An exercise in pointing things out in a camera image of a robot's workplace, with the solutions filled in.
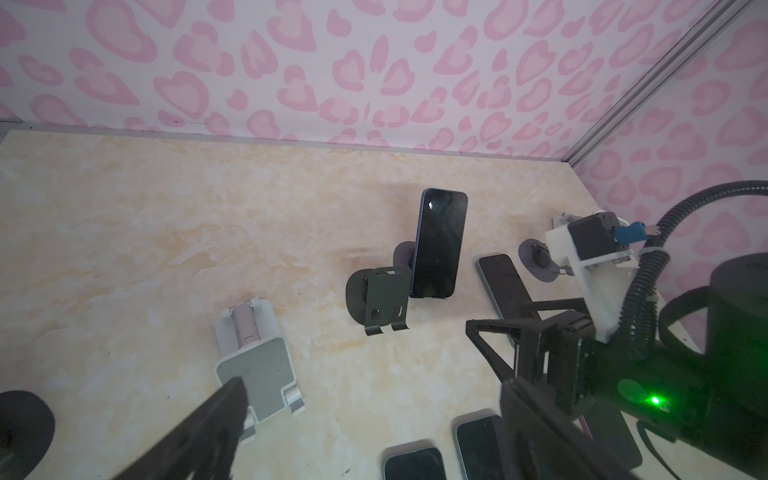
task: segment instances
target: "beige table surface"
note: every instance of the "beige table surface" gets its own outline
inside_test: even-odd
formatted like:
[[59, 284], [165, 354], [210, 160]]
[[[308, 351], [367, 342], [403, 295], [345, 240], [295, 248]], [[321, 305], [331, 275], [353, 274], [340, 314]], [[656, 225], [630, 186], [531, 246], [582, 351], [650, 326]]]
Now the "beige table surface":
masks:
[[[346, 280], [414, 239], [426, 187], [469, 197], [455, 294], [366, 337]], [[494, 316], [472, 258], [520, 267], [553, 215], [596, 208], [567, 164], [23, 131], [0, 146], [0, 204], [0, 390], [56, 418], [29, 478], [73, 479], [110, 478], [215, 391], [212, 321], [254, 296], [274, 305], [306, 411], [260, 425], [235, 478], [379, 478], [384, 449], [421, 439], [460, 478], [451, 422], [498, 410], [499, 392], [464, 334]], [[522, 276], [533, 300], [578, 296]], [[738, 476], [657, 443], [687, 478]], [[643, 476], [668, 478], [644, 456]]]

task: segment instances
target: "black metal clip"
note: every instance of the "black metal clip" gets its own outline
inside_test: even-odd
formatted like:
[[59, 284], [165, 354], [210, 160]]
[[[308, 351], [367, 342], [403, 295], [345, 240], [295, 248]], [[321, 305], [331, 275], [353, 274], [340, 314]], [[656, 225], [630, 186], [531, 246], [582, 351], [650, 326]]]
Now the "black metal clip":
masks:
[[382, 333], [381, 327], [408, 329], [406, 312], [411, 289], [411, 269], [382, 266], [358, 270], [346, 282], [346, 308], [366, 329], [366, 335]]

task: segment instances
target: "white plastic base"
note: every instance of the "white plastic base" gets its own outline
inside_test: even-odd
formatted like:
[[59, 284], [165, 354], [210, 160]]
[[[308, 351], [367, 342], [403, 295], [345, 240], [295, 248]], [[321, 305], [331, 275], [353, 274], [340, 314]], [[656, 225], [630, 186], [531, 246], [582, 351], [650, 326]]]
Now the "white plastic base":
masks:
[[[545, 237], [552, 261], [560, 266], [571, 266], [594, 323], [595, 339], [606, 343], [619, 327], [621, 304], [637, 272], [637, 258], [632, 250], [623, 250], [581, 260], [568, 225], [549, 230]], [[614, 263], [614, 260], [627, 258]]]
[[[235, 331], [234, 321], [229, 310], [222, 312], [219, 318], [214, 320], [216, 338], [219, 342], [219, 350], [221, 351], [221, 359], [219, 359], [219, 361], [214, 366], [214, 376], [216, 377], [216, 380], [220, 386], [222, 385], [222, 379], [219, 377], [218, 367], [222, 364], [222, 362], [242, 355], [252, 349], [257, 349], [265, 343], [268, 343], [270, 340], [274, 340], [275, 338], [280, 338], [285, 341], [282, 333], [280, 332], [280, 328], [277, 325], [277, 318], [275, 318], [272, 305], [264, 299], [252, 299], [250, 301], [250, 305], [253, 307], [253, 318], [260, 339], [256, 342], [245, 345], [243, 348], [238, 347], [237, 333]], [[281, 412], [286, 408], [290, 408], [294, 415], [298, 415], [306, 408], [301, 396], [301, 391], [299, 391], [299, 387], [296, 384], [296, 372], [293, 369], [293, 361], [290, 358], [290, 352], [287, 351], [287, 343], [286, 353], [293, 381], [289, 382], [287, 385], [256, 386], [258, 389], [279, 389], [283, 400], [283, 408], [276, 410], [263, 419], [260, 419], [256, 415], [252, 405], [249, 404], [248, 414], [243, 426], [243, 436], [240, 437], [240, 442], [247, 442], [251, 440], [256, 435], [256, 425], [266, 421], [268, 418], [271, 418], [278, 412]]]

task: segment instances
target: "smartphone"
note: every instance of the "smartphone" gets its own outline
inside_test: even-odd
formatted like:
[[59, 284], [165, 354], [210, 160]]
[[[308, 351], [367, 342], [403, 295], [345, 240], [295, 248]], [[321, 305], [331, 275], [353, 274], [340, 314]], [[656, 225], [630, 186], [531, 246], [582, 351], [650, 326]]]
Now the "smartphone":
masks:
[[442, 455], [431, 447], [389, 457], [384, 461], [384, 480], [445, 480]]
[[458, 460], [465, 480], [505, 480], [497, 432], [502, 418], [490, 415], [456, 427]]
[[448, 298], [453, 295], [467, 203], [463, 192], [424, 190], [413, 252], [411, 296]]
[[[491, 255], [477, 261], [480, 278], [500, 319], [523, 318], [520, 306], [531, 302], [520, 275], [509, 256]], [[538, 312], [527, 318], [541, 319]]]

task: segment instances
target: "pink heart-pattern wallpaper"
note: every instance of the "pink heart-pattern wallpaper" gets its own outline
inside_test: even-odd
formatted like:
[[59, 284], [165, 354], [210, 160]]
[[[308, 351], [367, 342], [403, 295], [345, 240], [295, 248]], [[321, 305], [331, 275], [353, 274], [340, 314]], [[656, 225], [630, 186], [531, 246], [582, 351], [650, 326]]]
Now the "pink heart-pattern wallpaper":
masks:
[[[576, 167], [601, 207], [656, 223], [713, 185], [768, 179], [768, 3], [757, 2]], [[768, 250], [768, 198], [737, 197], [683, 221], [660, 278], [667, 301], [722, 262]], [[706, 313], [683, 324], [706, 345]]]
[[0, 118], [556, 159], [711, 5], [14, 0]]

